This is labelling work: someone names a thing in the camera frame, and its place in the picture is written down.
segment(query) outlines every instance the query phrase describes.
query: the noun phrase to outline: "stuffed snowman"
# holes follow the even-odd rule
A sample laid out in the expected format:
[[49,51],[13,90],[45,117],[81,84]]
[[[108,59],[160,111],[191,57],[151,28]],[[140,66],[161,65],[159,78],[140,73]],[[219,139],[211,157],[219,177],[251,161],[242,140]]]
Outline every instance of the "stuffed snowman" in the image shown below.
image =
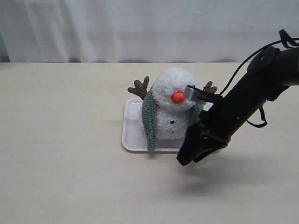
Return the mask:
[[[198,122],[199,113],[204,105],[184,97],[188,85],[196,85],[193,74],[181,67],[167,68],[154,82],[149,92],[149,77],[141,83],[135,80],[135,88],[128,92],[139,96],[143,102],[139,111],[139,123],[147,138],[147,148],[154,151],[156,140],[183,139],[187,127]],[[208,82],[206,91],[215,93],[217,87]]]

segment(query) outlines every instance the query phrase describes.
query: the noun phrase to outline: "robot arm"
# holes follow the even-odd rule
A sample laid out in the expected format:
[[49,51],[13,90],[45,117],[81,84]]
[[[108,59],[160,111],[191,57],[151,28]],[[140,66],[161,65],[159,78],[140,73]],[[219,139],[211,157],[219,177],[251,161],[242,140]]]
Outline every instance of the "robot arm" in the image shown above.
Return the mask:
[[[181,165],[199,162],[212,152],[225,148],[232,135],[258,109],[265,123],[249,123],[255,127],[265,126],[267,122],[263,104],[276,100],[290,86],[299,85],[299,44],[294,41],[298,38],[290,38],[284,30],[280,31],[280,36],[280,41],[257,51],[259,53],[248,65],[246,74],[225,97],[194,86],[186,87],[184,96],[187,99],[211,102],[213,106],[208,111],[202,111],[199,114],[200,122],[187,129],[184,143],[177,155]],[[280,50],[272,46],[279,42],[289,49]]]

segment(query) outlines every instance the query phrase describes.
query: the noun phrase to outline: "black cable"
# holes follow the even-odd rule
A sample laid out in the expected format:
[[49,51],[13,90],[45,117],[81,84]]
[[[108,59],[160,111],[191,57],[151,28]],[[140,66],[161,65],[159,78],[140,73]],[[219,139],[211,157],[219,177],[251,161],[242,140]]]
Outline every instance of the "black cable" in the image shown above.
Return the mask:
[[[292,38],[294,41],[298,41],[299,38]],[[232,83],[234,77],[236,76],[236,74],[238,73],[238,71],[241,69],[241,67],[247,62],[249,61],[253,56],[255,56],[256,54],[258,54],[259,52],[265,50],[267,47],[278,44],[278,43],[282,43],[284,40],[280,40],[280,41],[275,41],[272,43],[269,43],[265,46],[263,46],[262,48],[260,48],[259,50],[257,50],[256,52],[254,52],[252,55],[250,55],[248,58],[245,59],[244,62],[242,62],[240,64],[240,66],[237,68],[237,70],[233,73],[232,77],[230,78],[229,82],[227,83],[227,85],[224,87],[224,89],[219,93],[219,95],[221,96],[229,87],[229,85]]]

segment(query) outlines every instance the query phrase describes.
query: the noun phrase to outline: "orange nose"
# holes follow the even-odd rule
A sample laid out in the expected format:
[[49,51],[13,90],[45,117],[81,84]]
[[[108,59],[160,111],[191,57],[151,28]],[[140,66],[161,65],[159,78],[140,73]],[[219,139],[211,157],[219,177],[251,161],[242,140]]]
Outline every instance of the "orange nose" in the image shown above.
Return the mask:
[[171,95],[171,100],[175,104],[180,104],[185,100],[184,93],[182,91],[177,91]]

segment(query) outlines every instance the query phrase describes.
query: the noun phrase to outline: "plastic tray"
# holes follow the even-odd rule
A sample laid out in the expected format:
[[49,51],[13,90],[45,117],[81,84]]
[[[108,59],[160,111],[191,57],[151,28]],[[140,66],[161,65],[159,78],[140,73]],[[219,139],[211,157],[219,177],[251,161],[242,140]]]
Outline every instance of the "plastic tray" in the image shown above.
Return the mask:
[[[122,145],[132,153],[149,153],[146,145],[145,131],[138,122],[138,112],[142,105],[140,98],[129,99],[125,104],[122,127]],[[178,153],[184,139],[157,140],[155,153]]]

